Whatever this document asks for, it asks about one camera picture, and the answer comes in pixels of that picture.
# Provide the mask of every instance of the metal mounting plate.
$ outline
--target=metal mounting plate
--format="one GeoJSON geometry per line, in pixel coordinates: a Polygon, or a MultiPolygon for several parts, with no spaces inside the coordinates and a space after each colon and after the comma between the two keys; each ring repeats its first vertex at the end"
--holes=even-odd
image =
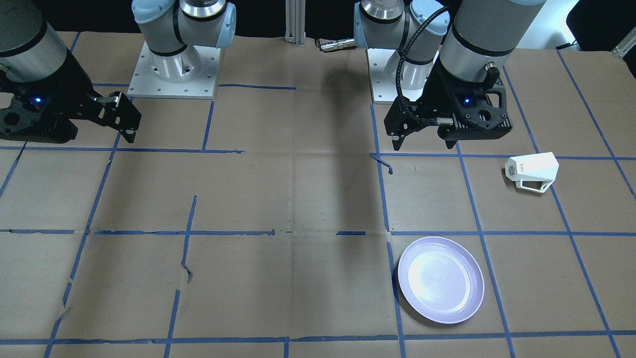
{"type": "MultiPolygon", "coordinates": [[[[371,95],[375,104],[391,104],[398,96],[395,83],[386,75],[386,67],[389,57],[395,50],[384,48],[369,48],[366,51],[369,60],[369,78],[371,81],[371,95]]],[[[402,93],[411,101],[418,99],[422,95],[420,90],[402,90],[402,93]]]]}
{"type": "Polygon", "coordinates": [[[153,71],[150,50],[144,42],[135,73],[130,80],[128,96],[141,98],[212,99],[216,89],[221,50],[195,46],[201,55],[203,68],[198,77],[187,82],[170,83],[161,80],[153,71]]]}

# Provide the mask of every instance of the white plate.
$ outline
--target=white plate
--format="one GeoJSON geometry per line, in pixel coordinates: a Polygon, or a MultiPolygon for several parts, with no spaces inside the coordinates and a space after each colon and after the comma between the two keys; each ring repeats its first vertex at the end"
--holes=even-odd
{"type": "Polygon", "coordinates": [[[453,324],[472,317],[483,301],[483,274],[462,245],[439,236],[415,240],[400,257],[397,279],[424,317],[453,324]]]}

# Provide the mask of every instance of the light blue joint cap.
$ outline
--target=light blue joint cap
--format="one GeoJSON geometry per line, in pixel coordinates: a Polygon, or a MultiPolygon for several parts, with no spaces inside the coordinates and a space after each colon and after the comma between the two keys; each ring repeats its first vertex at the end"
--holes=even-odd
{"type": "Polygon", "coordinates": [[[223,26],[219,41],[216,42],[216,48],[228,48],[234,42],[234,33],[237,28],[237,9],[232,3],[227,3],[225,9],[225,17],[223,18],[223,26]]]}
{"type": "Polygon", "coordinates": [[[369,48],[364,38],[364,29],[362,27],[362,14],[360,14],[360,3],[354,4],[354,40],[359,48],[369,48]]]}
{"type": "MultiPolygon", "coordinates": [[[[442,8],[442,5],[435,0],[413,0],[411,3],[411,14],[417,21],[417,25],[422,25],[426,19],[431,16],[435,11],[442,8]]],[[[450,15],[448,11],[444,12],[440,16],[436,17],[426,29],[437,35],[444,36],[448,30],[450,24],[450,15]]]]}
{"type": "Polygon", "coordinates": [[[543,4],[546,0],[510,0],[511,3],[524,5],[524,6],[534,6],[538,4],[543,4]]]}
{"type": "Polygon", "coordinates": [[[132,13],[135,22],[147,24],[167,13],[175,0],[132,0],[132,13]]]}

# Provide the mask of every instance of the plate rim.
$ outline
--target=plate rim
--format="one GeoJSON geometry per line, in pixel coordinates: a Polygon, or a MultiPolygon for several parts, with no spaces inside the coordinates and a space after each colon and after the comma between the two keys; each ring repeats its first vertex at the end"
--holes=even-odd
{"type": "Polygon", "coordinates": [[[468,251],[465,247],[463,247],[462,245],[460,245],[459,243],[457,243],[454,240],[451,240],[449,238],[444,238],[442,236],[425,236],[423,238],[419,238],[415,241],[413,241],[412,243],[410,243],[406,249],[404,250],[404,252],[400,255],[399,261],[397,263],[397,270],[396,270],[396,275],[397,275],[397,282],[400,286],[400,290],[402,291],[402,295],[404,296],[404,298],[406,299],[407,303],[419,314],[421,314],[422,316],[424,316],[425,318],[433,321],[433,322],[437,322],[437,323],[442,323],[442,324],[457,324],[460,322],[463,322],[469,318],[471,318],[475,313],[477,313],[477,311],[480,309],[481,305],[483,304],[483,298],[485,296],[485,291],[486,291],[486,285],[485,285],[485,279],[483,276],[483,272],[481,270],[481,267],[479,265],[479,263],[477,262],[477,260],[474,258],[474,256],[470,253],[470,251],[468,251]],[[452,245],[456,245],[457,247],[459,247],[461,249],[461,252],[463,254],[466,254],[466,259],[473,262],[474,265],[477,267],[477,271],[475,271],[475,273],[477,273],[477,277],[481,278],[481,292],[480,292],[480,299],[479,299],[479,303],[477,304],[476,308],[474,311],[472,311],[468,316],[466,317],[462,317],[462,319],[460,320],[443,320],[443,319],[437,319],[437,318],[432,318],[430,317],[429,314],[422,312],[422,310],[418,307],[417,304],[413,304],[411,302],[411,300],[409,300],[409,296],[413,296],[412,294],[412,289],[410,289],[410,285],[408,284],[408,280],[406,280],[406,276],[408,276],[408,268],[404,267],[404,261],[403,261],[403,257],[404,255],[409,252],[409,250],[412,250],[411,247],[413,247],[414,245],[417,245],[419,243],[421,243],[421,241],[426,241],[426,240],[430,240],[430,239],[442,239],[443,241],[447,241],[449,243],[451,243],[452,245]],[[411,292],[411,294],[407,294],[407,292],[404,291],[405,287],[409,287],[409,290],[411,292]]]}

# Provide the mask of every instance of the cup handle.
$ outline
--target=cup handle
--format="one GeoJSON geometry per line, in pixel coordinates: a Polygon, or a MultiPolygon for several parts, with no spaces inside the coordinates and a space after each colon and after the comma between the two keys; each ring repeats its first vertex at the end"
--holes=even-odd
{"type": "Polygon", "coordinates": [[[552,185],[552,183],[554,183],[554,180],[550,180],[548,182],[543,182],[541,184],[541,187],[539,189],[535,189],[535,188],[530,188],[530,187],[524,187],[523,186],[523,179],[519,179],[519,181],[517,182],[516,186],[519,189],[523,189],[523,190],[529,190],[531,192],[537,192],[539,194],[543,194],[546,192],[546,190],[550,187],[550,185],[552,185]]]}

